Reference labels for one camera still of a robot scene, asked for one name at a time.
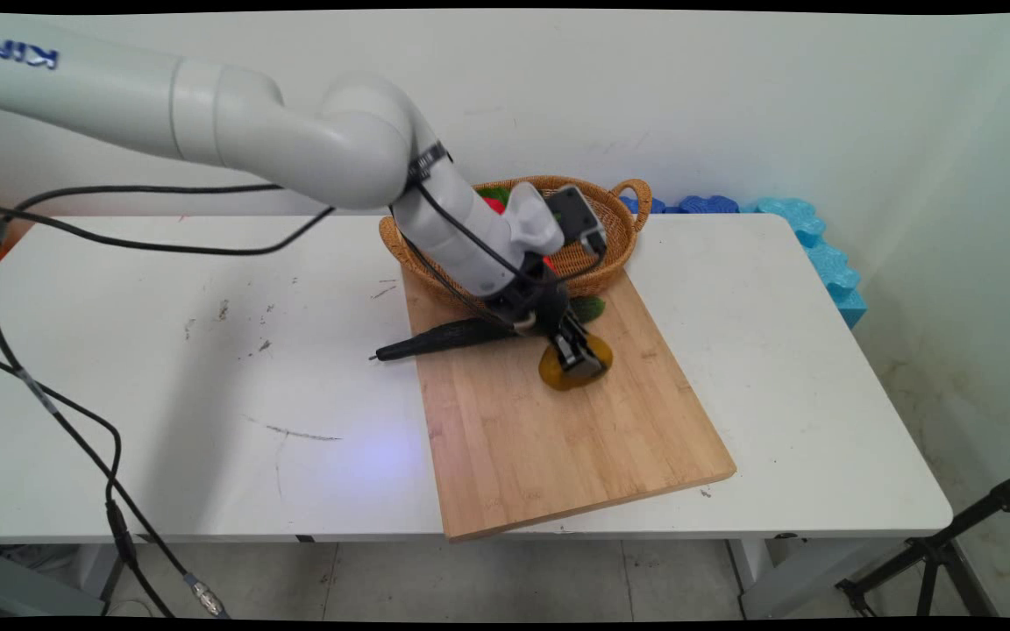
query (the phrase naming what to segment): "white table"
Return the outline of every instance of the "white table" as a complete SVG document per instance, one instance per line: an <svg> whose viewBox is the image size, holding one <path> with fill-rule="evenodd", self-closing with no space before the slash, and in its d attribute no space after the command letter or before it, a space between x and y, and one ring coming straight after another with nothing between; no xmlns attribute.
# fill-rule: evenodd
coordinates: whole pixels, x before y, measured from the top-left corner
<svg viewBox="0 0 1010 631"><path fill-rule="evenodd" d="M414 360L368 359L409 335L378 219L331 216L256 258L105 247L38 226L1 267L0 321L37 380L120 428L120 480L169 540L437 536ZM302 221L72 219L124 238L222 246L271 243ZM945 496L785 220L653 216L628 272L738 472L510 535L730 539L747 615L766 618L882 544L949 523ZM70 419L110 456L104 431ZM0 373L0 543L109 542L103 485ZM813 541L773 567L761 542L781 534Z"/></svg>

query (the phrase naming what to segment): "basket handle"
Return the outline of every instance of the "basket handle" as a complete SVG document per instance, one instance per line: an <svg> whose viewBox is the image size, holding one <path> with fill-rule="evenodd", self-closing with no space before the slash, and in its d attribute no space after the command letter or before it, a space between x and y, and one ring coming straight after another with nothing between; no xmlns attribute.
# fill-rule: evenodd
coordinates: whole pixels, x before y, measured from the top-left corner
<svg viewBox="0 0 1010 631"><path fill-rule="evenodd" d="M653 191L650 190L648 184L645 184L644 180L630 179L610 189L610 192L614 193L614 196L618 196L618 193L626 189L633 189L634 196L637 196L637 220L634 221L634 231L641 232L641 228L645 227L645 221L648 219L648 211L653 208Z"/></svg>

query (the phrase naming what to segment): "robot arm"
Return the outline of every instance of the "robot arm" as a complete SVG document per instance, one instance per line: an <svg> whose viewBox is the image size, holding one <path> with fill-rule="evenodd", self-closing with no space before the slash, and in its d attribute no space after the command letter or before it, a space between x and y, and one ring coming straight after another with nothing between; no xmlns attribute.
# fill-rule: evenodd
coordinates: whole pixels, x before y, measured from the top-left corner
<svg viewBox="0 0 1010 631"><path fill-rule="evenodd" d="M518 184L498 216L382 77L341 77L317 116L302 116L260 73L0 15L0 109L153 155L247 171L339 208L388 205L405 238L501 319L557 344L567 336L589 354L582 327L565 328L567 291L540 262L565 243L544 197ZM598 228L582 193L564 199ZM562 362L574 366L572 352Z"/></svg>
<svg viewBox="0 0 1010 631"><path fill-rule="evenodd" d="M408 98L344 77L319 116L260 73L0 15L0 109L157 156L254 173L339 208L393 203L435 141Z"/></svg>

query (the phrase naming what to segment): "yellow slice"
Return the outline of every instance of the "yellow slice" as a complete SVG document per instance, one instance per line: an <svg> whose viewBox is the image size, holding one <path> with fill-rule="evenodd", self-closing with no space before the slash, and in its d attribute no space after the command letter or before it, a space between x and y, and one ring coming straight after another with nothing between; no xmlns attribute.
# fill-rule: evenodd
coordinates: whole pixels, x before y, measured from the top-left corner
<svg viewBox="0 0 1010 631"><path fill-rule="evenodd" d="M548 344L548 347L544 348L544 355L540 358L540 379L549 385L550 388L561 392L572 390L572 388L579 388L582 385L600 380L610 370L610 366L614 364L614 351L610 350L607 343L597 335L587 334L587 343L590 344L590 348L594 350L595 356L602 363L601 373L598 373L597 376L582 377L582 379L580 377L564 375L564 369L561 367L561 358L559 358L556 348Z"/></svg>

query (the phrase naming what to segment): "foam padding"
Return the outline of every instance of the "foam padding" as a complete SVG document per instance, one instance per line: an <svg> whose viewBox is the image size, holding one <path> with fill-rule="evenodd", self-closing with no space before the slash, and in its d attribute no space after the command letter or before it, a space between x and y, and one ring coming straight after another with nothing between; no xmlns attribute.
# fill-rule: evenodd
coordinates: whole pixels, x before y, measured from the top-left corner
<svg viewBox="0 0 1010 631"><path fill-rule="evenodd" d="M734 200L724 196L711 196L704 199L701 196L687 196L681 200L681 212L690 215L701 215L701 213L729 213L738 212L738 204Z"/></svg>
<svg viewBox="0 0 1010 631"><path fill-rule="evenodd" d="M626 204L626 208L629 208L629 212L632 212L634 213L634 215L637 215L637 200L634 200L633 197L627 197L627 196L620 196L618 197L618 199L621 200L621 203ZM662 200L659 200L656 199L656 197L653 197L653 205L652 207L649 207L648 212L649 215L665 215L666 212L669 212L669 207L667 207L667 205L665 205L665 203Z"/></svg>
<svg viewBox="0 0 1010 631"><path fill-rule="evenodd" d="M807 248L816 246L825 233L825 223L817 216L817 209L805 200L763 197L742 209L742 212L769 212L771 215L782 216L789 221L790 228L794 228L794 234L802 246Z"/></svg>
<svg viewBox="0 0 1010 631"><path fill-rule="evenodd" d="M868 304L856 291L860 273L848 268L848 255L830 246L824 238L825 223L817 216L817 209L805 200L763 197L756 203L741 208L740 212L769 212L789 221L790 228L805 247L809 261L817 269L820 282L825 284L841 318L849 328L868 311Z"/></svg>

